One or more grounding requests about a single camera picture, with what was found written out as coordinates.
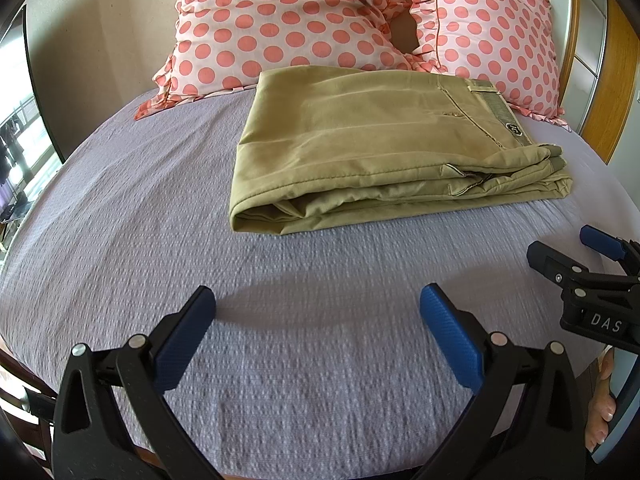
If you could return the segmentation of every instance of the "folded khaki trousers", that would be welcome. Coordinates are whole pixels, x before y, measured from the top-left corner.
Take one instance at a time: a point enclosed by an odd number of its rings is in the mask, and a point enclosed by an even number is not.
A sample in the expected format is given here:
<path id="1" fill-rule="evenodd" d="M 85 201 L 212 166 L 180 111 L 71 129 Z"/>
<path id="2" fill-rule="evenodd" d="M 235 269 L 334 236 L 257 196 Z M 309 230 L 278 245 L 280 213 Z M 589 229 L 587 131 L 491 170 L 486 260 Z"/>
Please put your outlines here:
<path id="1" fill-rule="evenodd" d="M 270 70 L 238 143 L 231 226 L 288 234 L 562 198 L 572 181 L 561 152 L 533 144 L 487 81 Z"/>

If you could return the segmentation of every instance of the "metal screw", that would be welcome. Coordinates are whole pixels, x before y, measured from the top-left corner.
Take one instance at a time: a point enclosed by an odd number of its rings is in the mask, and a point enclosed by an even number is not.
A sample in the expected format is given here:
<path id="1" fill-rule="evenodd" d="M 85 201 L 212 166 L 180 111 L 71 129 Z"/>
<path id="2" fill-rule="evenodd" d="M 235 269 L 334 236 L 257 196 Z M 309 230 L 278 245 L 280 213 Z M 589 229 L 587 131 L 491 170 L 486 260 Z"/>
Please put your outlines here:
<path id="1" fill-rule="evenodd" d="M 142 334 L 136 334 L 129 338 L 129 346 L 131 348 L 142 348 L 146 343 L 146 336 Z"/>
<path id="2" fill-rule="evenodd" d="M 505 346 L 509 339 L 502 332 L 494 332 L 491 334 L 491 342 L 496 346 Z"/>
<path id="3" fill-rule="evenodd" d="M 78 343 L 71 349 L 71 353 L 76 357 L 80 357 L 86 352 L 86 345 L 84 343 Z"/>
<path id="4" fill-rule="evenodd" d="M 549 348 L 551 348 L 551 351 L 556 355 L 562 355 L 564 353 L 564 346 L 558 341 L 553 341 L 551 345 L 549 345 Z"/>

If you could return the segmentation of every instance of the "bed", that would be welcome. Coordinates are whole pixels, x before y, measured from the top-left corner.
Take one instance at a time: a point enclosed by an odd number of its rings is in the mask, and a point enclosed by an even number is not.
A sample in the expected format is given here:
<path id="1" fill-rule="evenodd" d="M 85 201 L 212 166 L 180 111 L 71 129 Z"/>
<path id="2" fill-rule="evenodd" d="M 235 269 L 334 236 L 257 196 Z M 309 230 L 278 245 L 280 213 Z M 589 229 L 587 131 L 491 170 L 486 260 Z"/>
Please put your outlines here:
<path id="1" fill-rule="evenodd" d="M 561 341 L 576 375 L 602 352 L 560 329 L 558 290 L 526 261 L 542 240 L 594 272 L 620 272 L 580 244 L 580 227 L 640 237 L 640 212 L 575 132 L 520 118 L 535 141 L 562 146 L 574 179 L 563 200 L 270 237 L 228 225 L 255 91 L 133 121 L 153 95 L 72 153 L 0 275 L 0 334 L 51 386 L 75 343 L 121 345 L 207 285 L 217 319 L 166 396 L 186 431 L 224 474 L 346 479 L 423 464 L 468 401 L 420 321 L 427 283 L 518 344 Z"/>

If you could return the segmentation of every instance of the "blue gripper pad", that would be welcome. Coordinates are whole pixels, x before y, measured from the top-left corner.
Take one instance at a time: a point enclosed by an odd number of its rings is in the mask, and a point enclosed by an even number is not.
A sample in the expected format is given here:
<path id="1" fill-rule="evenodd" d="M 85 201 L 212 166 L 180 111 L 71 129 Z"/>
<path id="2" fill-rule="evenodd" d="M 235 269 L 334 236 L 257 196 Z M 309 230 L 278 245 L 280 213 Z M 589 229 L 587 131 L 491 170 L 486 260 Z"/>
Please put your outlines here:
<path id="1" fill-rule="evenodd" d="M 620 240 L 590 225 L 580 229 L 580 241 L 614 262 L 624 260 L 626 257 L 625 248 Z"/>
<path id="2" fill-rule="evenodd" d="M 480 339 L 482 333 L 486 336 L 478 320 L 471 313 L 456 309 L 435 283 L 425 286 L 420 294 L 420 315 L 460 385 L 477 394 L 484 382 Z"/>
<path id="3" fill-rule="evenodd" d="M 180 382 L 202 338 L 216 317 L 216 298 L 210 289 L 201 286 L 183 309 L 186 310 L 184 313 L 180 311 L 173 314 L 182 316 L 182 319 L 154 359 L 154 390 L 160 394 L 173 390 Z"/>

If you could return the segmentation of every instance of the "pillow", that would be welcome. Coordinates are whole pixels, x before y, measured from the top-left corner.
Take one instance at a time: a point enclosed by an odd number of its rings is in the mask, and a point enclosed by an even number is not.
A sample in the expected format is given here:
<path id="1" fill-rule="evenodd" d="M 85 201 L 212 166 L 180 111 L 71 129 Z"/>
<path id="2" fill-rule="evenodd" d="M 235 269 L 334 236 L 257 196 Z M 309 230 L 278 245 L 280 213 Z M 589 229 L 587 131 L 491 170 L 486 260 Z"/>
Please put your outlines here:
<path id="1" fill-rule="evenodd" d="M 136 118 L 254 88 L 271 68 L 410 70 L 387 22 L 403 6 L 404 0 L 178 0 L 177 43 L 154 77 L 158 95 Z"/>
<path id="2" fill-rule="evenodd" d="M 525 115 L 557 118 L 549 1 L 412 0 L 420 57 L 412 68 L 489 80 Z"/>

